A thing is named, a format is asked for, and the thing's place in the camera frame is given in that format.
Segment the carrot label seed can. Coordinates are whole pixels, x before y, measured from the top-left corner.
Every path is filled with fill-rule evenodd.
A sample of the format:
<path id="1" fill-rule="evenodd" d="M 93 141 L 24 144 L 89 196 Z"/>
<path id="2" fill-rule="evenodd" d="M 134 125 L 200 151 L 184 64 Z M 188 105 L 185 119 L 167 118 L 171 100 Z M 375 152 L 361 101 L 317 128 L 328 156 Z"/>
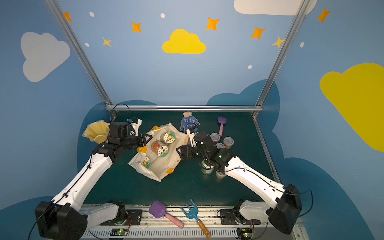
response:
<path id="1" fill-rule="evenodd" d="M 169 153 L 168 145 L 162 143 L 161 141 L 154 141 L 152 143 L 151 149 L 160 158 L 165 157 Z"/>

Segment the seed jar pink seeds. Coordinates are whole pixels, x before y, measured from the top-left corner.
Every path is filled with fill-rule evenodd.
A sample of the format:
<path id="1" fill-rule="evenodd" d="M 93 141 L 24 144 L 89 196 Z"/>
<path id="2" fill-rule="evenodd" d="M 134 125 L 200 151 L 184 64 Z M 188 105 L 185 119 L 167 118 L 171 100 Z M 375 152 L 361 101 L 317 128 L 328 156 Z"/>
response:
<path id="1" fill-rule="evenodd" d="M 210 134 L 210 138 L 214 143 L 218 143 L 221 137 L 218 133 L 212 133 Z"/>

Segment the white canvas bag yellow handles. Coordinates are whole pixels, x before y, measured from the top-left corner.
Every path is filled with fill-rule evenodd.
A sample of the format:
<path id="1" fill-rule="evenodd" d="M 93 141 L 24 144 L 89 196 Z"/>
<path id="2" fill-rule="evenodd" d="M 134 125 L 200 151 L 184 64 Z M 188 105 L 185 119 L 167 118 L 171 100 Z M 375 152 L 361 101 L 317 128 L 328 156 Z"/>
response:
<path id="1" fill-rule="evenodd" d="M 129 161 L 139 174 L 161 182 L 167 175 L 174 172 L 181 161 L 177 148 L 187 145 L 189 137 L 178 131 L 171 123 L 154 126 L 148 133 L 153 138 Z"/>

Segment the sunflower label seed can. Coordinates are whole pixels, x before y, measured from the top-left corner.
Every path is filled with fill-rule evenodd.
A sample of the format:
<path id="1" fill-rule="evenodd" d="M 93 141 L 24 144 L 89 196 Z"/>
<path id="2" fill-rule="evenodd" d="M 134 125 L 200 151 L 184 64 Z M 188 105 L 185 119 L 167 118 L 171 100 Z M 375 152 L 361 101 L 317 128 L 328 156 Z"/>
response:
<path id="1" fill-rule="evenodd" d="M 176 135 L 172 131 L 164 132 L 161 134 L 160 141 L 164 144 L 173 144 L 176 140 Z"/>

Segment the seed jar clear lid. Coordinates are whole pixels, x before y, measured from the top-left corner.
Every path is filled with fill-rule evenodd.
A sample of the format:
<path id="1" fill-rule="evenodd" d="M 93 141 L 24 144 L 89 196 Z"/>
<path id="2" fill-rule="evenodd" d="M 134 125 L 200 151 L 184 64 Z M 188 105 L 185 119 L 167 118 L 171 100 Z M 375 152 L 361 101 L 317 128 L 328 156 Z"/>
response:
<path id="1" fill-rule="evenodd" d="M 230 149 L 234 145 L 234 139 L 231 137 L 225 137 L 223 139 L 223 144 L 225 145 L 226 149 Z"/>

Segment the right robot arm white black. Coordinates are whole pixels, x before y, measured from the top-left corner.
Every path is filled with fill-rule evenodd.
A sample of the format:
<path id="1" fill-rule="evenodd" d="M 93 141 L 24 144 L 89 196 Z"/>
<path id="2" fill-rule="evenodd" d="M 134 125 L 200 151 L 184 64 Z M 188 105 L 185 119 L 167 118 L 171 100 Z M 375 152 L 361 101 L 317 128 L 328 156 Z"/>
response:
<path id="1" fill-rule="evenodd" d="M 190 135 L 191 143 L 176 149 L 182 160 L 199 159 L 209 169 L 234 178 L 264 200 L 263 206 L 242 201 L 238 212 L 245 220 L 268 221 L 281 233 L 291 234 L 303 209 L 299 190 L 275 182 L 250 166 L 228 149 L 219 149 L 205 133 Z"/>

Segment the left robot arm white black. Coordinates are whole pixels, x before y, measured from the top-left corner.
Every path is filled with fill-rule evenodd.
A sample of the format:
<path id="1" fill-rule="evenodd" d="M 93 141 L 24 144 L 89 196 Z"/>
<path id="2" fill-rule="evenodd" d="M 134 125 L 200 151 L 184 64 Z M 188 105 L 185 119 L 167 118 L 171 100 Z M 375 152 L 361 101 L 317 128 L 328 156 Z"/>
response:
<path id="1" fill-rule="evenodd" d="M 91 153 L 86 165 L 50 202 L 41 202 L 35 209 L 39 235 L 51 240 L 79 240 L 90 228 L 117 217 L 120 207 L 107 203 L 88 212 L 81 207 L 101 176 L 126 150 L 144 147 L 151 135 L 108 137 Z"/>

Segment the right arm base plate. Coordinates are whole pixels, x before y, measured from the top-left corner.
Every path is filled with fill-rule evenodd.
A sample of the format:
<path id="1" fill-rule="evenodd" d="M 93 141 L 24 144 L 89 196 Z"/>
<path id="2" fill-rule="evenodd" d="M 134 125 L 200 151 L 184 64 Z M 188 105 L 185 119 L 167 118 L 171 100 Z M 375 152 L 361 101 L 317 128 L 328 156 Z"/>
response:
<path id="1" fill-rule="evenodd" d="M 260 225 L 260 220 L 246 220 L 240 213 L 233 209 L 221 209 L 218 216 L 222 225 Z"/>

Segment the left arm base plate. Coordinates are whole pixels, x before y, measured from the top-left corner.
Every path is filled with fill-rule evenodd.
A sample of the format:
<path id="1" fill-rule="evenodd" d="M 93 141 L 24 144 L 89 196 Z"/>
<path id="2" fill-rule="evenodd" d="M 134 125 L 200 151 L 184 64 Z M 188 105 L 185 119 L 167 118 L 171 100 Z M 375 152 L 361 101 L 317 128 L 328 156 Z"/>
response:
<path id="1" fill-rule="evenodd" d="M 141 223 L 142 214 L 142 210 L 128 209 L 124 214 L 119 211 L 114 219 L 106 221 L 105 224 L 108 226 L 138 226 Z"/>

